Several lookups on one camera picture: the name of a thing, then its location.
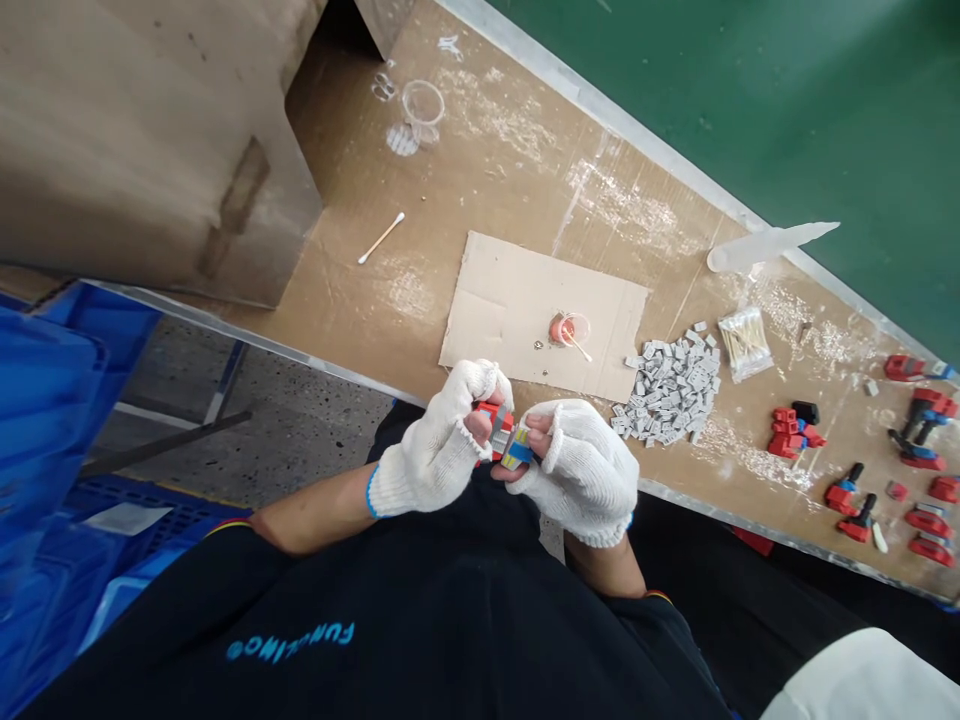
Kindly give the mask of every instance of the hand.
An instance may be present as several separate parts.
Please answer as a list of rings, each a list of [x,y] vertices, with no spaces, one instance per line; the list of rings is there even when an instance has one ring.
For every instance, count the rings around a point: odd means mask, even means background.
[[[530,448],[541,458],[529,467],[492,475],[507,491],[524,494],[585,545],[620,543],[637,505],[640,465],[626,444],[586,400],[553,400],[527,411]]]
[[[375,518],[446,507],[470,482],[478,460],[491,460],[490,419],[473,410],[477,401],[513,411],[510,381],[489,360],[461,360],[427,412],[386,449],[367,484],[367,504]]]

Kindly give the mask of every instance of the workbench surface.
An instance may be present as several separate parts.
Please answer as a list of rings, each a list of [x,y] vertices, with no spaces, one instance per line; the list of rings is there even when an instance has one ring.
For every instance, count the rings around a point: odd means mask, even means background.
[[[403,155],[389,138],[402,122],[400,89],[418,78],[440,89],[446,114],[435,146]],[[280,306],[128,292],[421,399],[446,377],[437,359],[470,230],[650,288],[638,345],[673,341],[700,320],[719,338],[719,317],[758,305],[776,366],[739,385],[729,367],[721,369],[698,445],[645,449],[629,441],[641,487],[861,572],[943,598],[960,593],[960,570],[906,547],[915,531],[902,516],[925,499],[935,473],[902,465],[886,436],[903,422],[913,390],[883,379],[883,362],[900,343],[785,259],[749,276],[710,272],[708,250],[748,231],[472,27],[419,0],[388,65],[317,37],[287,110],[325,209]],[[406,220],[359,266],[400,211]],[[11,286],[9,273],[0,284]],[[811,327],[801,340],[804,321]],[[873,398],[862,389],[871,377],[880,385]],[[514,388],[521,411],[562,395],[542,385]],[[609,403],[592,400],[610,414]],[[795,463],[765,451],[772,409],[793,400],[819,404],[818,430],[829,441]],[[930,446],[956,472],[960,428],[938,429]],[[840,516],[822,503],[857,461],[866,465],[860,489],[880,496],[874,517],[888,555],[838,533]],[[891,479],[910,488],[907,503],[883,493]]]

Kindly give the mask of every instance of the plastic dropper bottle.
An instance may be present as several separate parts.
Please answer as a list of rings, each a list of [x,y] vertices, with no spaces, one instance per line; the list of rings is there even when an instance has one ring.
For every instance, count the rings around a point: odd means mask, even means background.
[[[754,263],[772,260],[838,227],[840,223],[807,223],[761,230],[715,247],[707,255],[707,267],[714,272],[749,270]]]

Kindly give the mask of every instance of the white sleeve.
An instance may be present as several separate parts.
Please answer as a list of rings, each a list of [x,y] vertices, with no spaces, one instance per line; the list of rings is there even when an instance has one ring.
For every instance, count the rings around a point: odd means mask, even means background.
[[[822,650],[760,720],[960,718],[960,686],[889,633],[858,630]]]

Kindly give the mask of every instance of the small plastic cup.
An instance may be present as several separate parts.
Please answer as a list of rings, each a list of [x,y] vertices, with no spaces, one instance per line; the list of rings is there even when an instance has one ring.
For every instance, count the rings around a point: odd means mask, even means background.
[[[590,321],[580,313],[561,313],[550,323],[550,339],[561,345],[573,347],[570,338],[583,345],[590,337]]]
[[[426,80],[411,80],[400,95],[403,114],[421,145],[433,145],[440,139],[437,125],[443,119],[446,107],[443,95]]]

